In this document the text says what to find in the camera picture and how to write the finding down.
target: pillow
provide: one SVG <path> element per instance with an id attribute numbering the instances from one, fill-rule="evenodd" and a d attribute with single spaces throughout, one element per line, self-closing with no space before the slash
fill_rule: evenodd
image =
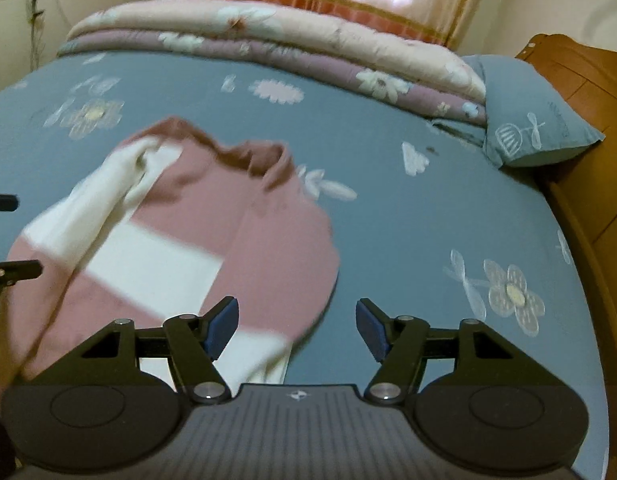
<path id="1" fill-rule="evenodd" d="M 479 63 L 488 122 L 483 152 L 498 168 L 555 164 L 604 139 L 532 65 L 507 56 L 479 56 Z"/>
<path id="2" fill-rule="evenodd" d="M 464 60 L 464 62 L 473 69 L 473 72 L 475 72 L 477 75 L 480 76 L 480 79 L 483 81 L 483 69 L 482 69 L 482 64 L 479 62 L 479 58 L 481 56 L 464 56 L 462 57 L 462 59 Z"/>

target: blue bed sheet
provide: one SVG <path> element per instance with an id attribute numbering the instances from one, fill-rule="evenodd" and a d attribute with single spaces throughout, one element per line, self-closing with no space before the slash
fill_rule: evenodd
<path id="1" fill-rule="evenodd" d="M 608 413 L 599 354 L 577 271 L 545 199 L 527 174 L 496 170 L 478 148 L 381 102 L 224 60 L 137 52 L 57 60 L 0 92 L 0 192 L 21 198 L 18 211 L 0 214 L 0 260 L 25 224 L 117 143 L 169 115 L 225 144 L 287 142 L 305 165 L 309 190 L 320 191 L 341 267 L 328 310 L 291 358 L 287 383 L 364 389 L 378 364 L 355 328 L 359 298 L 391 316 L 456 328 L 475 317 L 469 288 L 482 298 L 488 325 L 583 397 L 591 421 L 575 467 L 585 478 L 602 477 Z M 463 257 L 464 281 L 451 251 L 456 261 Z M 516 266 L 543 300 L 537 335 L 527 335 L 515 315 L 495 314 L 485 260 Z M 425 382 L 451 366 L 429 364 Z"/>

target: wooden headboard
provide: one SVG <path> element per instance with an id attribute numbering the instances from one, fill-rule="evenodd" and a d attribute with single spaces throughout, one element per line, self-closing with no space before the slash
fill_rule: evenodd
<path id="1" fill-rule="evenodd" d="M 607 138 L 537 177 L 568 238 L 586 291 L 610 419 L 608 480 L 617 479 L 617 52 L 539 34 L 517 55 Z"/>

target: cable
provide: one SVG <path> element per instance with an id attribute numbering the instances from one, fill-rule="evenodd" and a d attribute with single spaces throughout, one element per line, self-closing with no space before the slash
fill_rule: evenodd
<path id="1" fill-rule="evenodd" d="M 40 57 L 42 55 L 40 49 L 42 34 L 38 30 L 37 20 L 44 15 L 44 11 L 38 10 L 37 1 L 31 0 L 31 72 L 40 67 Z"/>

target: circular plate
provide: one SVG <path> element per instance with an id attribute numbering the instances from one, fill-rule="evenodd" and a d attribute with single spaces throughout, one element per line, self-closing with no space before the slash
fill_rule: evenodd
<path id="1" fill-rule="evenodd" d="M 58 472 L 95 472 L 140 459 L 180 419 L 176 394 L 142 373 L 141 385 L 25 384 L 4 394 L 2 417 L 26 462 Z"/>
<path id="2" fill-rule="evenodd" d="M 449 460 L 503 474 L 567 465 L 588 428 L 586 407 L 567 386 L 456 384 L 448 376 L 417 396 L 414 416 Z"/>

